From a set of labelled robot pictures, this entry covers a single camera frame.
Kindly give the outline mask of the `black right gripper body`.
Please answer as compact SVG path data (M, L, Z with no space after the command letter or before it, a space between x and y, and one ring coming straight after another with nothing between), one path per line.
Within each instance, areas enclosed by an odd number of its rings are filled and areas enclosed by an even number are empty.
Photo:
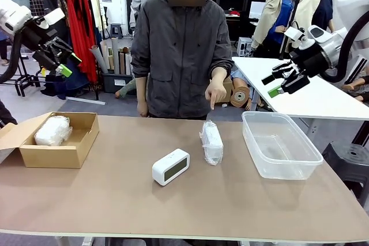
M314 43L305 50L296 48L290 53L291 61L299 68L299 71L308 77L315 77L329 68L322 47Z

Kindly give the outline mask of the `person's left hand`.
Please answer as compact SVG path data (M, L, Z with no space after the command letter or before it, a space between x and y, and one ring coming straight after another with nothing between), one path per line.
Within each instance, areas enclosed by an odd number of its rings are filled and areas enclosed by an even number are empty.
M222 100L227 94L223 85L226 77L227 71L222 67L217 67L212 71L210 83L205 91L205 98L210 102L211 110L214 110L215 104Z

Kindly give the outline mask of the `small cardboard box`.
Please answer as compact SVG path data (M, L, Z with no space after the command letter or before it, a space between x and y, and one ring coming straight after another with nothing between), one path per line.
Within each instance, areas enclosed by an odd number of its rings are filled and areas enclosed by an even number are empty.
M231 93L233 90L233 82L231 80L230 77L227 77L224 82L223 82L223 86L226 89L226 95L225 97L220 101L221 103L228 103L230 101L231 98Z

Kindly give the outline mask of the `floor mannequin limbs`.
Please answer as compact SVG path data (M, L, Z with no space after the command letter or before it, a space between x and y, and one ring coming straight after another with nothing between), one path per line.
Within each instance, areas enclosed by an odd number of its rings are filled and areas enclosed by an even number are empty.
M354 91L353 97L356 100L369 103L369 66L354 81L343 85L342 89L346 92Z

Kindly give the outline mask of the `grey leaning paper roll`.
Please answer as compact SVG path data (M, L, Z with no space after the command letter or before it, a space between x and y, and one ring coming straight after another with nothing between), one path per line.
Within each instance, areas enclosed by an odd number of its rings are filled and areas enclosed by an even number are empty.
M102 56L102 53L101 53L99 47L97 45L92 46L92 48L90 49L90 52L94 55L96 61L99 64L99 67L100 67L102 73L107 74L108 73L107 65L105 63L105 60Z

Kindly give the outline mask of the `white table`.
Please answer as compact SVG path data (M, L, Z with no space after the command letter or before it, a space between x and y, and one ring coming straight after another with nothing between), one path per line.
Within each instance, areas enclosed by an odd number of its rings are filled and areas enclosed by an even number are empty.
M268 91L279 86L282 79L264 85L262 79L282 63L278 59L233 57L237 68L249 84L278 113L294 118L341 119L369 121L369 107L340 89L315 76L310 83L293 94L283 93L271 98Z

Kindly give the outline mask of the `floor mannequin in green top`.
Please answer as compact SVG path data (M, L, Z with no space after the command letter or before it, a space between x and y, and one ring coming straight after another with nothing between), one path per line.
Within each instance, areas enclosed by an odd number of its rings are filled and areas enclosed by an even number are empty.
M136 90L136 82L135 80L131 80L130 82L128 82L124 87L122 87L121 89L119 89L118 91L115 92L115 97L117 99L119 98L125 98L126 95L131 92Z

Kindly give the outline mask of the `person in grey jacket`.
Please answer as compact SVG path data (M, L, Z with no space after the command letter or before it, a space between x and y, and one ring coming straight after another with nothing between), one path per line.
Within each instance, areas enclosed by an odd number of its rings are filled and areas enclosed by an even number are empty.
M224 10L213 0L147 0L131 47L134 77L147 77L148 117L204 120L212 71L234 65Z

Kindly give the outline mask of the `mannequin in beige coat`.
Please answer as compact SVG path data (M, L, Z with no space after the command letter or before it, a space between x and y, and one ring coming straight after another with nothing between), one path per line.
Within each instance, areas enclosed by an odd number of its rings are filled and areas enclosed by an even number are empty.
M294 8L294 0L266 0L253 34L251 49L255 58L278 58Z

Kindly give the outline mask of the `black plastic stool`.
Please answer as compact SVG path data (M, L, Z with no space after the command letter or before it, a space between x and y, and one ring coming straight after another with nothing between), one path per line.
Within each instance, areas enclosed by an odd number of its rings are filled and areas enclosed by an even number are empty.
M322 156L361 206L369 197L369 150L361 145L331 142Z

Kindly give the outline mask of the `bystander's dark sleeve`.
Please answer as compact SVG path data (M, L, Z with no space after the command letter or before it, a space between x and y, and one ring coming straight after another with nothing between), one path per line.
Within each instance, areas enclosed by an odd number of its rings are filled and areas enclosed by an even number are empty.
M11 115L10 111L5 107L3 102L0 100L0 128L5 127L7 124L12 123L17 125L17 121Z

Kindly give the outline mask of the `cream hanging garment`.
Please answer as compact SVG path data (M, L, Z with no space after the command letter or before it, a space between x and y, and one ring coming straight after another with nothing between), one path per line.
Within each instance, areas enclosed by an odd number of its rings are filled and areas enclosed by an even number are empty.
M90 0L92 5L92 12L93 12L93 18L95 20L95 26L99 30L99 32L103 31L103 28L105 27L104 23L104 14L103 11L103 4L101 0Z

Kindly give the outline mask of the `clear plastic container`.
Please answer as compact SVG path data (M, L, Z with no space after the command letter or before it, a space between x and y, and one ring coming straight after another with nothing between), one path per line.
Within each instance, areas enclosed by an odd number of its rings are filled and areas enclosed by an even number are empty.
M323 157L288 116L276 112L242 113L243 137L261 177L307 180Z

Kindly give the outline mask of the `white unwrapped digital clock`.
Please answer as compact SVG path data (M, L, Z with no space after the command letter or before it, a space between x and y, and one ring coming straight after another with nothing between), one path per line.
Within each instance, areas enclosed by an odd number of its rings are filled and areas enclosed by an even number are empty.
M190 165L190 155L182 149L175 149L152 166L152 178L161 186L166 186Z

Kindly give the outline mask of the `white monitor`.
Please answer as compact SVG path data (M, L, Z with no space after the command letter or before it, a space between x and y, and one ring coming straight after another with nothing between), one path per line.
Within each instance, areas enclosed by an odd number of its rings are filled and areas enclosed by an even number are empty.
M265 2L252 1L250 6L249 18L259 20L265 4Z

